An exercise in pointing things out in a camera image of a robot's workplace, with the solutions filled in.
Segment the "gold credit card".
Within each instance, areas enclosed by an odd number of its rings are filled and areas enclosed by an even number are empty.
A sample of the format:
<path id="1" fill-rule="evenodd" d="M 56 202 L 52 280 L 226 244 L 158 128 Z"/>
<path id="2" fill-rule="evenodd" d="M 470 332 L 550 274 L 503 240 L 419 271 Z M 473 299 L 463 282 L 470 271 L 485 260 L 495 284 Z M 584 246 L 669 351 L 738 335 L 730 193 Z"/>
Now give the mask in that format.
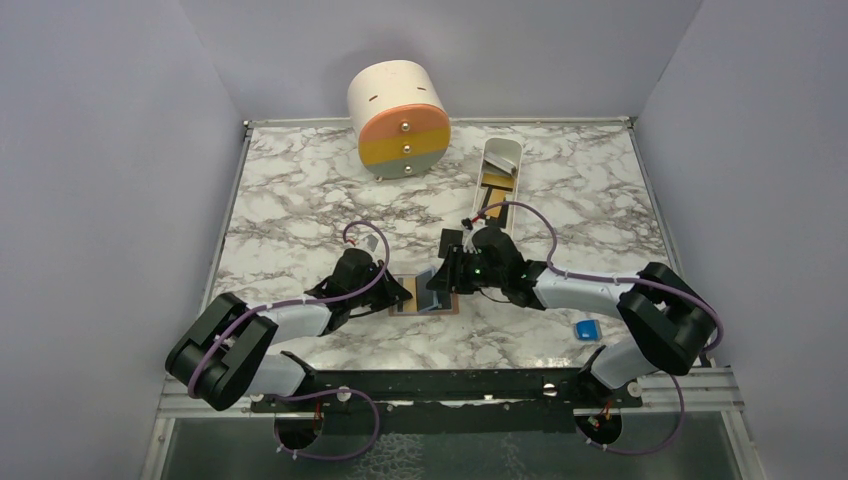
<path id="1" fill-rule="evenodd" d="M 432 296 L 427 293 L 423 285 L 419 286 L 419 280 L 415 276 L 405 276 L 400 279 L 401 284 L 412 298 L 404 300 L 397 307 L 398 314 L 418 314 L 426 310 L 432 304 Z"/>

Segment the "brown leather card holder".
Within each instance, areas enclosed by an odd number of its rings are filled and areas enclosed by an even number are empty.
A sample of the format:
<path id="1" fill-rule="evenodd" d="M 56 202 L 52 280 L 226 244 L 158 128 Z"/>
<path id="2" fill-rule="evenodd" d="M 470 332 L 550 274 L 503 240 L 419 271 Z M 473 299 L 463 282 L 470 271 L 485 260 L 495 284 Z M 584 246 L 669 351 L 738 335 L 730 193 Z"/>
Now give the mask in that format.
<path id="1" fill-rule="evenodd" d="M 401 283 L 400 279 L 405 276 L 416 276 L 417 274 L 403 274 L 397 277 L 397 280 Z M 439 299 L 441 302 L 441 307 L 428 311 L 422 312 L 418 314 L 404 315 L 397 313 L 397 306 L 392 306 L 389 309 L 390 316 L 428 316 L 428 315 L 456 315 L 459 313 L 459 300 L 458 296 L 453 293 L 446 292 L 437 292 L 439 294 Z"/>

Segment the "dark credit card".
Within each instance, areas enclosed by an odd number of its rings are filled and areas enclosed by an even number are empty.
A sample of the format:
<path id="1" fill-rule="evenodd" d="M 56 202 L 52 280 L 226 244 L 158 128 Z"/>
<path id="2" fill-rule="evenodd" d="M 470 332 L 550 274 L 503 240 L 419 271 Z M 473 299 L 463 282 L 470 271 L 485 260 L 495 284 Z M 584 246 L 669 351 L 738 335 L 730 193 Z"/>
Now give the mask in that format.
<path id="1" fill-rule="evenodd" d="M 436 270 L 429 268 L 415 276 L 416 309 L 418 313 L 428 312 L 441 307 L 439 294 L 427 284 L 435 276 Z"/>

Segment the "gold black striped card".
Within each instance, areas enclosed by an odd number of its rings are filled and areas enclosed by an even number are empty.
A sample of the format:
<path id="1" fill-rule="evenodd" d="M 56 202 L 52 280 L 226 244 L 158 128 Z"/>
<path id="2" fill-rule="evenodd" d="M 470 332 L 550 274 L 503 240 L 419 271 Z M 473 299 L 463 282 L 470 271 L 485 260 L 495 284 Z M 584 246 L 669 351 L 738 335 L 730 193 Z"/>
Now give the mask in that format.
<path id="1" fill-rule="evenodd" d="M 485 207 L 493 205 L 495 203 L 500 203 L 505 200 L 510 200 L 512 198 L 512 191 L 506 190 L 502 188 L 492 188 L 486 187 L 482 190 L 481 193 L 481 202 L 478 210 L 482 210 Z"/>

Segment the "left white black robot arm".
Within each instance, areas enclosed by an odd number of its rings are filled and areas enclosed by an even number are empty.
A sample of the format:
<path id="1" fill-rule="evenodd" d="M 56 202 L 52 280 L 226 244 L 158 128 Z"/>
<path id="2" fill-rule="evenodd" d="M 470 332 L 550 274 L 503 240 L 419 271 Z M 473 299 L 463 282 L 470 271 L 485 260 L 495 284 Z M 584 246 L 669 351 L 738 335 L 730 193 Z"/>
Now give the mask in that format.
<path id="1" fill-rule="evenodd" d="M 387 310 L 413 295 L 381 260 L 358 248 L 344 251 L 333 272 L 303 295 L 251 309 L 232 292 L 218 295 L 169 352 L 168 374 L 190 397 L 217 411 L 244 396 L 273 394 L 290 410 L 313 401 L 305 363 L 270 346 L 328 335 L 351 317 Z"/>

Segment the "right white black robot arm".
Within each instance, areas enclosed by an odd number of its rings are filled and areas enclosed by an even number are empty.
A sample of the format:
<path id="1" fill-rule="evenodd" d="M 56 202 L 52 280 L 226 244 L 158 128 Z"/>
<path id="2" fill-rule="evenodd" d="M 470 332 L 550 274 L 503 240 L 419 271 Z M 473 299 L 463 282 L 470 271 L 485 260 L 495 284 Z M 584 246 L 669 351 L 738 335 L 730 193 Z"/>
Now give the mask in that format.
<path id="1" fill-rule="evenodd" d="M 662 371 L 689 372 L 719 327 L 709 306 L 669 267 L 650 262 L 632 277 L 560 275 L 523 257 L 511 237 L 487 226 L 467 246 L 447 246 L 427 287 L 470 295 L 498 289 L 509 303 L 535 310 L 571 309 L 622 320 L 629 335 L 596 350 L 578 374 L 577 393 L 600 407 L 631 380 Z"/>

